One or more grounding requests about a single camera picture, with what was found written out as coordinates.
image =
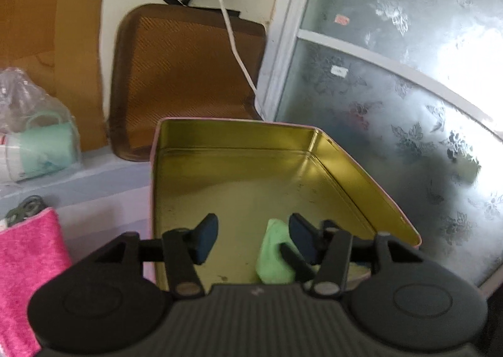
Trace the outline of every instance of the power cord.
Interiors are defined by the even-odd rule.
[[[256,95],[257,94],[257,88],[253,84],[253,80],[252,80],[250,74],[248,73],[248,70],[246,69],[245,64],[241,60],[240,54],[237,52],[237,49],[236,49],[236,40],[235,40],[235,37],[234,37],[234,32],[232,31],[232,26],[230,24],[230,18],[229,18],[229,14],[227,13],[227,9],[225,8],[223,0],[218,0],[218,3],[220,4],[220,9],[222,11],[223,19],[225,21],[225,27],[227,28],[227,33],[228,33],[228,36],[229,36],[229,42],[230,42],[230,48],[232,50],[232,54],[236,58],[237,64],[240,65],[241,70],[242,70],[243,74],[246,77],[246,81],[248,82],[248,84],[250,85],[251,89],[253,90],[253,93],[255,93],[255,95]]]

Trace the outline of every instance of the open tin container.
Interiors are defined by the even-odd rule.
[[[196,271],[213,283],[258,282],[268,220],[300,213],[331,219],[363,239],[388,231],[412,246],[421,237],[400,208],[348,153],[315,127],[248,120],[168,118],[152,147],[152,235],[194,228],[208,213],[218,239]],[[163,266],[157,285],[168,289]]]

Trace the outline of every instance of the plastic bag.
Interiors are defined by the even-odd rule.
[[[0,70],[0,185],[79,163],[79,132],[70,111],[21,69]]]

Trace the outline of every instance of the pink cloth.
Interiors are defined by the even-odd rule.
[[[40,350],[28,323],[32,294],[71,265],[53,208],[0,233],[0,347],[6,357]]]

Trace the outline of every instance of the light green cloth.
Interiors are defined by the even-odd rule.
[[[256,266],[257,275],[263,283],[291,283],[295,280],[295,272],[281,257],[279,248],[281,243],[287,243],[296,253],[299,253],[290,239],[288,225],[282,220],[270,219]]]

